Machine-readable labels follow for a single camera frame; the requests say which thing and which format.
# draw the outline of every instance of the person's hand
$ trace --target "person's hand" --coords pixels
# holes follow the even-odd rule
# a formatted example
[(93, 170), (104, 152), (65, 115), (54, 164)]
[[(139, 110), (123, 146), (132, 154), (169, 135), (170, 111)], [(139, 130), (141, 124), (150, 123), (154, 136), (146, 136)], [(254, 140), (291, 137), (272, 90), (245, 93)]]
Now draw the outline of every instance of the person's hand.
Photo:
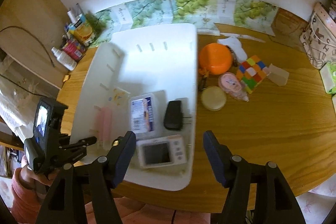
[(26, 165), (21, 169), (19, 181), (23, 187), (31, 190), (35, 188), (35, 180), (41, 182), (44, 185), (50, 186), (57, 177), (57, 174), (58, 170), (54, 170), (48, 175), (48, 177), (43, 174), (36, 175), (34, 171), (30, 170), (28, 165)]

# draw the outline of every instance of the wooden desk surface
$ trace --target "wooden desk surface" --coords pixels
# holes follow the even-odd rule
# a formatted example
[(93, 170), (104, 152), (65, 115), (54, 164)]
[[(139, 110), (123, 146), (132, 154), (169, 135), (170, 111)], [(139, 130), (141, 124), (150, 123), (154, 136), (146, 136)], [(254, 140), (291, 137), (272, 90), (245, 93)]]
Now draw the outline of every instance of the wooden desk surface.
[[(271, 42), (267, 35), (228, 25), (220, 25), (219, 29), (265, 40), (261, 43), (241, 39), (248, 56), (257, 54), (266, 64), (287, 70), (287, 85), (278, 87), (266, 79), (249, 96), (249, 102), (228, 96), (226, 105), (218, 112), (206, 110), (199, 100), (190, 184), (183, 190), (169, 192), (122, 182), (115, 193), (178, 210), (221, 212), (227, 190), (216, 182), (203, 150), (202, 133), (206, 130), (212, 130), (220, 143), (248, 162), (276, 162), (295, 195), (314, 188), (335, 172), (335, 111), (319, 71), (304, 53)], [(201, 49), (219, 37), (199, 35), (198, 39)], [(87, 51), (59, 92), (58, 100), (69, 106), (62, 121), (63, 133), (71, 132), (81, 87), (95, 51), (96, 48)], [(216, 84), (217, 77), (208, 80), (208, 85)], [(252, 186), (249, 208), (254, 207), (254, 199)]]

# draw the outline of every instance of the blue gripper pad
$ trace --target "blue gripper pad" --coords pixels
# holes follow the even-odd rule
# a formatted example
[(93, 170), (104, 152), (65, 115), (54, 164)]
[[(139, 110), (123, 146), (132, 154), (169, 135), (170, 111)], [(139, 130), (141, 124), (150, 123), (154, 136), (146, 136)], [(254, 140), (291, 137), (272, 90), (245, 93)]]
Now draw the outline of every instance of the blue gripper pad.
[(228, 181), (225, 178), (225, 172), (230, 168), (231, 152), (225, 145), (219, 144), (211, 130), (203, 134), (203, 147), (216, 180), (221, 183), (223, 187), (226, 187)]
[(135, 152), (136, 144), (137, 144), (137, 138), (135, 137), (135, 134), (131, 132), (131, 134), (128, 137), (128, 140), (126, 140), (125, 147), (121, 151), (119, 158), (115, 163), (115, 173), (112, 180), (114, 188), (116, 188), (117, 185), (124, 180), (127, 168)]

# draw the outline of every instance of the black wire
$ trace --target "black wire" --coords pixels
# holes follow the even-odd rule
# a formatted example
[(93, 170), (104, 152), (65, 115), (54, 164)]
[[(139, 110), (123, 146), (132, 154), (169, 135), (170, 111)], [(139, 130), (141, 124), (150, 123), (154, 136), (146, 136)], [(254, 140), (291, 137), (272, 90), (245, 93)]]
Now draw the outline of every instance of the black wire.
[(35, 36), (35, 35), (33, 35), (30, 31), (28, 31), (27, 29), (25, 29), (25, 28), (23, 28), (23, 27), (20, 27), (20, 26), (15, 26), (15, 25), (13, 25), (13, 26), (7, 26), (7, 27), (5, 27), (5, 28), (3, 28), (2, 30), (0, 30), (0, 33), (2, 32), (2, 31), (4, 31), (4, 30), (6, 30), (6, 29), (9, 29), (9, 28), (17, 28), (17, 29), (20, 29), (20, 30), (23, 30), (23, 31), (25, 31), (27, 34), (29, 34), (30, 36), (32, 36), (34, 39), (36, 39), (36, 41), (38, 42), (38, 43), (40, 43), (40, 45), (42, 46), (42, 48), (44, 49), (44, 51), (47, 53), (47, 55), (48, 55), (48, 57), (49, 57), (49, 59), (50, 59), (50, 63), (52, 64), (52, 66), (55, 68), (56, 66), (55, 66), (55, 63), (53, 62), (53, 60), (51, 59), (51, 56), (50, 56), (50, 54), (48, 53), (48, 51), (47, 51), (47, 49), (46, 49), (46, 47), (43, 45), (43, 43)]
[(175, 215), (176, 215), (176, 210), (174, 211), (173, 217), (171, 218), (171, 224), (173, 224), (173, 223), (174, 223), (174, 218), (175, 218)]
[(8, 81), (10, 81), (11, 83), (13, 83), (14, 85), (17, 85), (18, 87), (22, 88), (23, 90), (29, 92), (29, 93), (32, 94), (32, 95), (42, 96), (42, 97), (45, 97), (45, 98), (49, 98), (48, 96), (45, 96), (45, 95), (42, 95), (42, 94), (36, 94), (36, 93), (34, 93), (34, 92), (31, 92), (31, 91), (25, 89), (24, 87), (22, 87), (22, 86), (20, 86), (19, 84), (13, 82), (11, 79), (7, 78), (6, 76), (2, 75), (1, 73), (0, 73), (0, 76), (3, 77), (3, 78), (5, 78), (5, 79), (7, 79)]

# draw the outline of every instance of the colorful puzzle cube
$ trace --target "colorful puzzle cube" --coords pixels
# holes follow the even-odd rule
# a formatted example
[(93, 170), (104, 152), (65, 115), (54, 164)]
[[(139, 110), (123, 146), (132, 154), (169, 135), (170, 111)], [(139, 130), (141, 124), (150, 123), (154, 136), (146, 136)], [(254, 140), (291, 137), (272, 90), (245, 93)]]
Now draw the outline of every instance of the colorful puzzle cube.
[(259, 85), (269, 74), (269, 69), (256, 55), (241, 63), (236, 73), (237, 79), (245, 85), (248, 93)]

